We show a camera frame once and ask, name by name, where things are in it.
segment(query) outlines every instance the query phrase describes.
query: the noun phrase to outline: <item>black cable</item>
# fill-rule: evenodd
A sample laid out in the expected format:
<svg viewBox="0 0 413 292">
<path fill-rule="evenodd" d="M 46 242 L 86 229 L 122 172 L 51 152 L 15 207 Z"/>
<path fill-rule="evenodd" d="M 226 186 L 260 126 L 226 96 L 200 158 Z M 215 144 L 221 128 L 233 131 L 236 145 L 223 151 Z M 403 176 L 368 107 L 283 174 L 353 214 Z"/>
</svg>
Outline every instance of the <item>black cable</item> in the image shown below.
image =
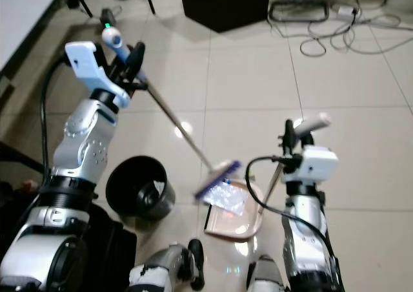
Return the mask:
<svg viewBox="0 0 413 292">
<path fill-rule="evenodd" d="M 41 146 L 42 146 L 42 162 L 43 162 L 43 179 L 41 182 L 41 186 L 44 186 L 47 182 L 49 176 L 49 157 L 48 157 L 48 146 L 47 146 L 47 126 L 46 126 L 46 94 L 47 88 L 49 86 L 50 80 L 55 72 L 55 70 L 59 67 L 60 64 L 64 63 L 64 57 L 60 57 L 57 61 L 53 63 L 50 67 L 49 71 L 46 74 L 45 80 L 43 81 L 41 87 L 41 98 L 40 98 L 40 121 L 41 121 Z M 32 200 L 32 202 L 27 206 L 23 214 L 19 217 L 13 231 L 10 233 L 10 239 L 8 245 L 13 242 L 14 237 L 19 232 L 21 226 L 24 224 L 25 220 L 27 219 L 30 211 L 35 207 L 37 202 L 39 201 L 40 194 L 37 194 L 36 197 Z"/>
<path fill-rule="evenodd" d="M 318 35 L 315 34 L 312 30 L 311 30 L 311 25 L 313 25 L 314 23 L 317 22 L 309 22 L 308 26 L 307 26 L 307 30 L 308 30 L 308 34 L 295 34 L 295 35 L 286 35 L 284 34 L 279 27 L 274 23 L 272 24 L 269 20 L 269 18 L 267 17 L 267 23 L 270 25 L 271 29 L 275 28 L 279 35 L 282 38 L 295 38 L 295 37 L 307 37 L 308 39 L 304 40 L 303 42 L 300 43 L 299 45 L 299 50 L 300 52 L 308 57 L 321 57 L 324 56 L 327 53 L 327 48 L 326 46 L 321 42 L 322 39 L 332 39 L 333 37 L 336 36 L 341 36 L 341 35 L 345 35 L 347 32 L 352 30 L 352 27 L 354 26 L 355 22 L 356 22 L 356 14 L 353 14 L 353 20 L 351 21 L 351 23 L 347 26 L 346 29 L 344 30 L 339 30 L 341 27 L 338 28 L 338 30 L 336 30 L 335 32 L 333 32 L 332 34 L 327 34 L 327 35 Z M 323 49 L 323 51 L 321 53 L 315 53 L 315 54 L 311 54 L 311 53 L 307 53 L 304 51 L 303 47 L 304 45 L 306 45 L 307 43 L 311 43 L 311 42 L 316 42 L 318 43 L 318 45 Z"/>
<path fill-rule="evenodd" d="M 320 238 L 320 240 L 325 244 L 325 247 L 326 247 L 329 255 L 330 255 L 331 257 L 333 257 L 333 256 L 334 256 L 334 252 L 333 252 L 333 248 L 332 248 L 332 246 L 331 246 L 331 243 L 328 241 L 328 239 L 326 239 L 326 237 L 323 235 L 323 233 L 322 233 L 317 227 L 315 227 L 315 226 L 312 225 L 311 223 L 308 223 L 307 221 L 301 219 L 301 218 L 298 217 L 298 216 L 294 216 L 293 214 L 286 213 L 285 211 L 282 211 L 282 210 L 273 208 L 273 207 L 271 207 L 271 206 L 268 206 L 267 204 L 265 204 L 265 203 L 263 203 L 261 200 L 259 200 L 259 198 L 257 197 L 257 195 L 255 194 L 254 190 L 253 190 L 252 187 L 251 187 L 251 183 L 250 183 L 250 169 L 251 169 L 251 166 L 252 166 L 254 163 L 259 162 L 259 161 L 266 161 L 266 160 L 270 160 L 270 161 L 272 161 L 272 162 L 278 162 L 278 161 L 279 161 L 279 158 L 278 158 L 277 156 L 262 156 L 262 157 L 259 157 L 259 158 L 254 158 L 251 162 L 248 163 L 248 165 L 247 165 L 247 167 L 246 167 L 246 169 L 245 169 L 245 181 L 246 181 L 246 183 L 247 183 L 247 188 L 248 188 L 248 191 L 250 192 L 252 198 L 253 198 L 260 206 L 262 206 L 262 208 L 267 209 L 267 210 L 269 210 L 269 211 L 272 211 L 273 213 L 280 214 L 281 216 L 285 216 L 286 218 L 295 220 L 295 221 L 300 222 L 300 223 L 304 224 L 305 226 L 307 226 L 309 229 L 311 229 L 311 230 L 316 234 L 316 236 L 318 236 L 318 238 Z"/>
<path fill-rule="evenodd" d="M 42 186 L 46 183 L 49 175 L 49 151 L 47 145 L 47 122 L 46 122 L 46 95 L 47 88 L 49 86 L 50 80 L 55 72 L 55 70 L 64 63 L 64 59 L 60 57 L 57 61 L 53 63 L 50 70 L 47 72 L 45 80 L 41 86 L 41 97 L 40 97 L 40 121 L 41 121 L 41 148 L 42 148 L 42 161 L 43 161 L 43 180 Z"/>
</svg>

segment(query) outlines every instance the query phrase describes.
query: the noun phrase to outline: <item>grout line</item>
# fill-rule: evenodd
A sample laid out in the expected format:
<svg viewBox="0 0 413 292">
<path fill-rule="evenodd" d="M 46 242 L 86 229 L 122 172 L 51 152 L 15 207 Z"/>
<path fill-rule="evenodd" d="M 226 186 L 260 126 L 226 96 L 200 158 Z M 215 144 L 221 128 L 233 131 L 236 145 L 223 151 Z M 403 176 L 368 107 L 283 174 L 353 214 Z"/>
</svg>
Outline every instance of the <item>grout line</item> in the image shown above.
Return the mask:
<svg viewBox="0 0 413 292">
<path fill-rule="evenodd" d="M 208 102 L 208 84 L 209 84 L 209 73 L 210 73 L 210 62 L 211 62 L 211 44 L 212 44 L 212 30 L 209 31 L 209 46 L 208 46 L 208 64 L 206 66 L 206 87 L 205 87 L 205 101 L 204 101 L 204 123 L 203 123 L 203 133 L 202 133 L 202 142 L 201 142 L 201 151 L 204 152 L 204 144 L 205 144 L 205 128 L 207 122 L 207 102 Z M 202 166 L 203 163 L 201 162 L 199 166 L 199 181 L 202 179 Z M 197 220 L 196 220 L 196 237 L 198 237 L 198 226 L 199 225 L 199 202 L 197 207 Z"/>
<path fill-rule="evenodd" d="M 373 31 L 372 31 L 372 33 L 373 33 L 374 40 L 376 40 L 376 43 L 377 43 L 377 45 L 379 46 L 379 49 L 380 49 L 381 51 L 383 51 L 383 49 L 381 48 L 380 42 L 379 42 L 379 40 L 377 39 L 376 35 L 374 35 L 374 32 L 373 32 Z M 409 108 L 409 110 L 410 110 L 410 113 L 411 113 L 412 116 L 413 116 L 412 107 L 411 107 L 410 104 L 408 103 L 408 99 L 407 99 L 405 93 L 403 92 L 403 89 L 402 89 L 401 86 L 400 86 L 400 83 L 399 83 L 399 81 L 398 81 L 398 79 L 397 79 L 397 77 L 396 77 L 396 75 L 395 75 L 395 73 L 394 73 L 394 71 L 393 71 L 393 69 L 392 69 L 392 66 L 391 66 L 390 63 L 388 62 L 388 59 L 387 59 L 387 57 L 386 57 L 386 54 L 385 54 L 385 53 L 382 53 L 381 55 L 382 55 L 383 58 L 385 59 L 386 64 L 387 64 L 387 67 L 390 69 L 390 72 L 391 72 L 392 75 L 393 75 L 394 81 L 395 81 L 396 84 L 398 85 L 399 90 L 400 90 L 400 93 L 401 93 L 401 95 L 403 95 L 403 98 L 404 98 L 405 101 L 406 101 L 406 104 L 407 104 L 407 106 L 408 106 L 408 108 Z"/>
<path fill-rule="evenodd" d="M 290 51 L 290 59 L 291 59 L 291 65 L 292 65 L 292 71 L 294 73 L 294 79 L 296 81 L 296 89 L 297 89 L 297 95 L 298 95 L 298 101 L 299 101 L 299 108 L 301 111 L 301 117 L 304 118 L 304 112 L 303 112 L 303 104 L 301 103 L 301 97 L 299 95 L 299 89 L 298 89 L 298 82 L 297 82 L 297 75 L 296 75 L 296 68 L 294 67 L 294 61 L 292 59 L 292 52 L 291 52 L 291 45 L 290 45 L 290 39 L 288 38 L 288 50 Z"/>
<path fill-rule="evenodd" d="M 303 110 L 327 110 L 327 109 L 404 109 L 404 108 L 412 108 L 413 106 L 410 105 L 389 105 L 389 106 L 319 106 L 319 107 L 303 107 Z M 297 110 L 297 107 L 280 107 L 280 108 L 233 108 L 233 109 L 226 109 L 226 108 L 207 108 L 207 109 L 176 109 L 174 110 L 175 113 L 200 113 L 200 112 L 277 112 L 277 111 L 284 111 L 284 110 Z M 46 112 L 47 116 L 69 116 L 73 112 Z M 130 110 L 125 109 L 119 113 L 122 114 L 156 114 L 156 113 L 163 113 L 162 110 Z M 38 117 L 39 115 L 37 112 L 24 112 L 24 113 L 4 113 L 0 114 L 0 117 Z"/>
<path fill-rule="evenodd" d="M 354 213 L 413 213 L 413 209 L 357 209 L 357 208 L 329 208 L 327 211 L 344 211 Z"/>
</svg>

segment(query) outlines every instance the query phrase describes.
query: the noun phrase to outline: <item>power strip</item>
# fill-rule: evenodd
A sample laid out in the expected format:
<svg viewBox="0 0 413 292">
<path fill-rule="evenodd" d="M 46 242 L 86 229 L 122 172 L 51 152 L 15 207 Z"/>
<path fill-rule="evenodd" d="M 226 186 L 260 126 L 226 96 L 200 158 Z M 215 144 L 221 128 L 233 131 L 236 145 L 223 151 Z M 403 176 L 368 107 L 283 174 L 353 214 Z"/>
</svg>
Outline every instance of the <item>power strip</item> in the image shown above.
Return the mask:
<svg viewBox="0 0 413 292">
<path fill-rule="evenodd" d="M 357 17 L 359 14 L 359 9 L 354 6 L 341 5 L 337 11 L 338 19 L 352 20 L 354 16 Z"/>
</svg>

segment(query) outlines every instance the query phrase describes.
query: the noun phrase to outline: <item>black trash bin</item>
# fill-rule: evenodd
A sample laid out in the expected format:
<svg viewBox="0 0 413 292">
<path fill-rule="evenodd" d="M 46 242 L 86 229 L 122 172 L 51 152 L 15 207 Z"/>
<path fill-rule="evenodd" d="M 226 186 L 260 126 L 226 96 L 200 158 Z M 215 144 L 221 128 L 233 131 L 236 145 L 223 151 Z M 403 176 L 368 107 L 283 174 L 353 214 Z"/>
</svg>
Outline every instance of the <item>black trash bin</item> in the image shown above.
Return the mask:
<svg viewBox="0 0 413 292">
<path fill-rule="evenodd" d="M 185 15 L 216 31 L 267 18 L 269 0 L 182 0 Z"/>
<path fill-rule="evenodd" d="M 175 192 L 159 161 L 149 156 L 134 156 L 111 173 L 106 199 L 121 216 L 159 220 L 172 210 Z"/>
</svg>

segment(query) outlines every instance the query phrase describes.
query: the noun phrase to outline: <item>broom handle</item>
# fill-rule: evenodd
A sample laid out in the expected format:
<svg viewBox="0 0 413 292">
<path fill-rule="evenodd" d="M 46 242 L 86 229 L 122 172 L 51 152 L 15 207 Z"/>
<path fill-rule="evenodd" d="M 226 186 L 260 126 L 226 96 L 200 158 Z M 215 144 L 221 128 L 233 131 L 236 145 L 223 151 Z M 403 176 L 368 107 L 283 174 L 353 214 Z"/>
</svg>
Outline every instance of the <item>broom handle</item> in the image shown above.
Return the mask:
<svg viewBox="0 0 413 292">
<path fill-rule="evenodd" d="M 172 121 L 172 123 L 179 129 L 184 139 L 189 143 L 192 150 L 198 155 L 199 159 L 203 162 L 203 164 L 208 168 L 209 171 L 212 171 L 214 168 L 212 164 L 208 161 L 207 157 L 202 153 L 202 151 L 196 146 L 195 142 L 186 132 L 186 130 L 182 127 L 181 122 L 178 120 L 176 115 L 172 112 L 171 108 L 166 104 L 166 101 L 159 95 L 155 87 L 149 82 L 148 79 L 145 79 L 145 83 L 148 86 L 147 91 L 152 96 L 152 98 L 156 101 L 156 103 L 161 107 L 163 112 L 168 116 L 168 118 Z"/>
</svg>

